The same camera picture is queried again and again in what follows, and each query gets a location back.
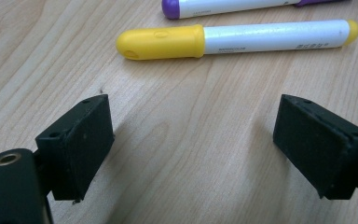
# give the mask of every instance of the wooden table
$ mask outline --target wooden table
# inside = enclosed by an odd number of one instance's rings
[[[48,196],[56,223],[358,223],[358,190],[320,200],[272,143],[283,93],[358,125],[358,39],[148,62],[115,47],[135,28],[330,19],[358,21],[358,0],[180,21],[160,0],[0,0],[0,152],[36,150],[55,119],[107,93],[116,142],[85,201]]]

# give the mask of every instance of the screw hole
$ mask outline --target screw hole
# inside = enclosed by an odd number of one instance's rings
[[[358,137],[358,133],[352,133],[354,136]]]
[[[60,135],[60,133],[51,133],[49,135],[49,137],[58,137]]]
[[[0,157],[0,166],[10,165],[21,158],[20,153],[10,153]]]

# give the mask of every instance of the marker label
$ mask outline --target marker label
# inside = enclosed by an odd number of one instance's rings
[[[349,33],[344,20],[204,27],[204,53],[336,48]]]
[[[261,7],[278,7],[300,0],[179,0],[180,18],[242,11]]]

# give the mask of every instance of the black clamp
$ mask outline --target black clamp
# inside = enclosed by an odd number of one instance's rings
[[[86,99],[36,137],[0,153],[0,223],[52,223],[47,195],[84,199],[115,136],[107,95]]]
[[[314,102],[283,95],[273,141],[329,200],[358,188],[358,127]]]

